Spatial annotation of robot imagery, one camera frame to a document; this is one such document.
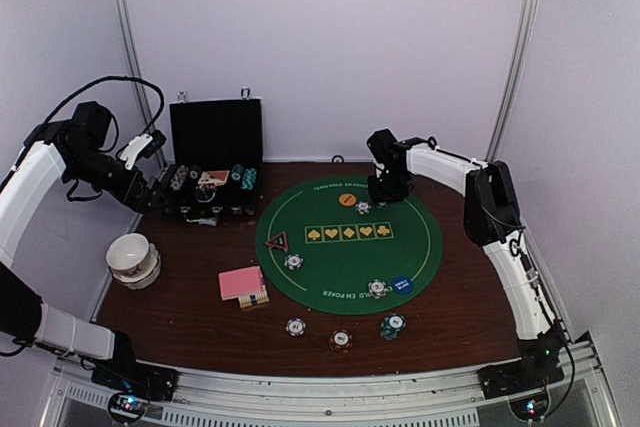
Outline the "10 chips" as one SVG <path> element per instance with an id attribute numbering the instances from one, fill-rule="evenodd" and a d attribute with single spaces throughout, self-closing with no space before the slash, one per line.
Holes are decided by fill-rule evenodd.
<path id="1" fill-rule="evenodd" d="M 355 205 L 355 210 L 359 215 L 367 215 L 371 211 L 371 204 L 366 201 L 359 201 Z"/>
<path id="2" fill-rule="evenodd" d="M 379 279 L 371 280 L 367 285 L 367 292 L 370 298 L 384 298 L 388 293 L 387 283 Z"/>
<path id="3" fill-rule="evenodd" d="M 289 271 L 296 271 L 303 267 L 304 258 L 297 253 L 289 254 L 284 258 L 283 265 Z"/>

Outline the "orange dealer button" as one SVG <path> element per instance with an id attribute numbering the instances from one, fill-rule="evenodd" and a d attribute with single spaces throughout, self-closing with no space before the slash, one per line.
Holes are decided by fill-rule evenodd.
<path id="1" fill-rule="evenodd" d="M 343 194 L 339 197 L 339 203 L 345 207 L 352 207 L 357 203 L 357 197 L 353 194 Z"/>

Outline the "blue green 50 chip stack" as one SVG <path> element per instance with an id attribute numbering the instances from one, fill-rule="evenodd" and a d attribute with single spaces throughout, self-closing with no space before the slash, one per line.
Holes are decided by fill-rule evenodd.
<path id="1" fill-rule="evenodd" d="M 390 313 L 380 322 L 380 336 L 388 341 L 397 339 L 407 326 L 406 318 L 399 313 Z"/>

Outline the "red black 100 chip stack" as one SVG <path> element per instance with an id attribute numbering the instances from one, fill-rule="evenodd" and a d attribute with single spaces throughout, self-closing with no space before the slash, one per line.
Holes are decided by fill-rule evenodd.
<path id="1" fill-rule="evenodd" d="M 328 345 L 331 351 L 348 352 L 353 347 L 353 336 L 346 330 L 335 330 L 328 339 Z"/>

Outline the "blue white 10 chip stack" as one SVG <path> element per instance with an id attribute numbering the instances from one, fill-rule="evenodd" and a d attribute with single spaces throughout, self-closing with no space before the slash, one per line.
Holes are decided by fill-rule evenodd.
<path id="1" fill-rule="evenodd" d="M 292 337 L 304 335 L 306 333 L 306 329 L 306 322 L 299 317 L 290 318 L 285 325 L 286 332 Z"/>

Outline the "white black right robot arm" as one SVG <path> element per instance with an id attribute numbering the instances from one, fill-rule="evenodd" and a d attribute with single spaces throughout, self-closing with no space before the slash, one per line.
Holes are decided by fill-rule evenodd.
<path id="1" fill-rule="evenodd" d="M 564 337 L 549 305 L 524 237 L 525 226 L 509 167 L 444 150 L 433 137 L 400 141 L 388 129 L 366 141 L 375 173 L 367 179 L 375 203 L 405 200 L 416 176 L 431 179 L 464 199 L 463 228 L 496 270 L 516 324 L 520 360 L 512 377 L 530 389 L 558 366 Z"/>

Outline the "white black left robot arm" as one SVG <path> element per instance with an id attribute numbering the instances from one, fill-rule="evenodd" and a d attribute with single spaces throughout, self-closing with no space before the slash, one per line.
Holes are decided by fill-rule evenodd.
<path id="1" fill-rule="evenodd" d="M 157 178 L 145 178 L 137 167 L 165 143 L 149 120 L 124 147 L 104 145 L 117 124 L 112 112 L 97 102 L 79 104 L 66 120 L 57 114 L 89 89 L 118 81 L 109 75 L 69 94 L 24 140 L 19 155 L 1 182 L 1 331 L 16 346 L 14 355 L 38 346 L 55 354 L 88 359 L 123 391 L 137 389 L 144 371 L 130 337 L 47 304 L 13 272 L 22 237 L 49 190 L 57 182 L 87 183 L 97 196 L 109 193 L 121 205 L 146 213 L 168 203 Z"/>

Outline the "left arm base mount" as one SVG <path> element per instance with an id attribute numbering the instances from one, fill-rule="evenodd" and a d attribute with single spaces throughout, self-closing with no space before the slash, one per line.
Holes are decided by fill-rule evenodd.
<path id="1" fill-rule="evenodd" d="M 112 361 L 91 360 L 91 381 L 114 391 L 150 401 L 171 401 L 179 373 L 170 368 L 134 362 L 131 368 Z"/>

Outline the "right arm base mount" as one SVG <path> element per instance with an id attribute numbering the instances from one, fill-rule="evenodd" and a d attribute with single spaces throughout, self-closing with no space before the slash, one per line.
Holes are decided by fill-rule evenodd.
<path id="1" fill-rule="evenodd" d="M 564 379 L 559 353 L 548 348 L 525 352 L 519 360 L 488 365 L 477 375 L 486 399 L 541 389 Z"/>

